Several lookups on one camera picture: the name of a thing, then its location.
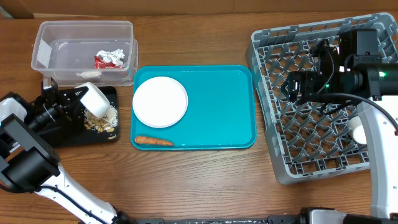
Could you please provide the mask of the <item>small white food bowl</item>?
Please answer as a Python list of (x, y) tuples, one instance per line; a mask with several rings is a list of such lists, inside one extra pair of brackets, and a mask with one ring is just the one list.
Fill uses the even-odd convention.
[(92, 115), (102, 118), (110, 107), (107, 97), (96, 85), (90, 82), (77, 86), (77, 88), (81, 87), (88, 88), (88, 91), (80, 99), (81, 103)]

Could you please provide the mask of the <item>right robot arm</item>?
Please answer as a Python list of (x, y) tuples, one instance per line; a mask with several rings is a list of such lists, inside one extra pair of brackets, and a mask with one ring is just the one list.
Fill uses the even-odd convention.
[(372, 181), (371, 216), (345, 215), (345, 223), (397, 223), (397, 64), (379, 55), (376, 29), (339, 35), (339, 51), (328, 40), (311, 49), (316, 72), (290, 72), (281, 92), (297, 105), (353, 105), (364, 129)]

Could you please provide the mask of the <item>white tissue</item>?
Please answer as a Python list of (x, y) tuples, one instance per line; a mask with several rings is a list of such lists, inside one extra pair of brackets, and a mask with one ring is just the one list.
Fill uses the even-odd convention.
[(99, 78), (102, 76), (101, 72), (96, 72), (96, 71), (91, 71), (91, 72), (81, 72), (81, 73), (76, 73), (78, 77), (82, 77), (84, 79), (93, 79), (93, 78)]

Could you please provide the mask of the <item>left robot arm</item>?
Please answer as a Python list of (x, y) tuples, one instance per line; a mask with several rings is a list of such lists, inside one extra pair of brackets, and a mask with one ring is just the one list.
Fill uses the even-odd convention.
[(78, 110), (108, 99), (94, 87), (43, 88), (33, 102), (9, 92), (1, 98), (1, 189), (36, 193), (53, 200), (83, 223), (134, 223), (126, 213), (95, 197), (73, 180), (53, 143), (75, 134)]

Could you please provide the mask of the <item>white cup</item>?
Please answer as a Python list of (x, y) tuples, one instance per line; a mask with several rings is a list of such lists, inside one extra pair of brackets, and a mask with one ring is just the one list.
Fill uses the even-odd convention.
[(348, 121), (349, 135), (358, 144), (366, 145), (366, 135), (359, 116), (355, 116)]

